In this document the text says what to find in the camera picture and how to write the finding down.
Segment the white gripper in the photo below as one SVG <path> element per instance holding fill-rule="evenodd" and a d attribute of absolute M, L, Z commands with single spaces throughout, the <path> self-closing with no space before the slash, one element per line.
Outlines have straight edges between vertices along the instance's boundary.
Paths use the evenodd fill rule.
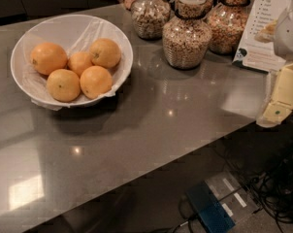
<path fill-rule="evenodd" d="M 275 55 L 293 61 L 293 0 L 254 37 L 261 43 L 274 42 Z M 268 75 L 266 97 L 256 123 L 265 128 L 281 124 L 293 112 L 293 62 Z"/>

